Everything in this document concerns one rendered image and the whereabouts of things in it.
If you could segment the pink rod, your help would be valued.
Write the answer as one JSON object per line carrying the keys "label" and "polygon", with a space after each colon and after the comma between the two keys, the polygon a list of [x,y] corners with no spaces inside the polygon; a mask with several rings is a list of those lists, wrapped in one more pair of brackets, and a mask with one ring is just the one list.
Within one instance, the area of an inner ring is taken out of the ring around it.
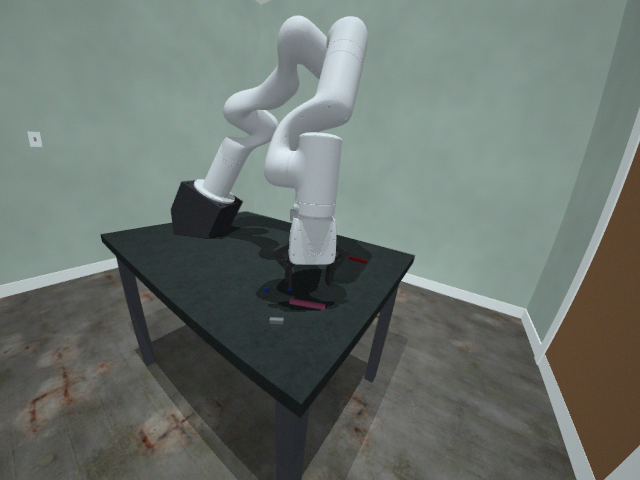
{"label": "pink rod", "polygon": [[308,302],[303,300],[290,299],[289,304],[325,310],[325,304]]}

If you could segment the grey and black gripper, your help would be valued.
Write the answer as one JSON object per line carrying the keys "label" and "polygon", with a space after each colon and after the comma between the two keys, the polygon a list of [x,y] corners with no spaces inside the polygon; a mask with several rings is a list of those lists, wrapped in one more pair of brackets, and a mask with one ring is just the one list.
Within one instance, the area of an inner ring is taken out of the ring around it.
{"label": "grey and black gripper", "polygon": [[[345,249],[336,244],[336,220],[332,217],[306,218],[297,213],[291,226],[289,242],[273,250],[274,257],[285,269],[285,282],[288,282],[288,287],[292,287],[292,267],[295,264],[328,264],[325,282],[327,286],[331,286],[334,271],[348,255]],[[290,250],[289,258],[285,260],[281,254],[287,250]],[[336,251],[340,254],[335,259]]]}

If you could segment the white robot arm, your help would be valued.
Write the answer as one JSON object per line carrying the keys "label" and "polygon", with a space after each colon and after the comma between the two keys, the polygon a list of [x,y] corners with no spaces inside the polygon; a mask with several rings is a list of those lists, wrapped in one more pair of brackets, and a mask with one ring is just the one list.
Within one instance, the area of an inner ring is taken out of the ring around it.
{"label": "white robot arm", "polygon": [[[232,95],[223,108],[225,119],[249,135],[226,137],[206,182],[198,179],[194,187],[214,201],[233,203],[231,189],[249,154],[271,141],[264,174],[274,186],[295,189],[297,203],[290,209],[290,221],[297,213],[312,219],[334,216],[342,139],[308,132],[339,127],[351,118],[367,43],[366,26],[357,17],[339,19],[327,37],[303,16],[287,19],[278,34],[275,70],[260,86]],[[297,64],[319,79],[316,95],[278,124],[266,110],[295,95]]]}

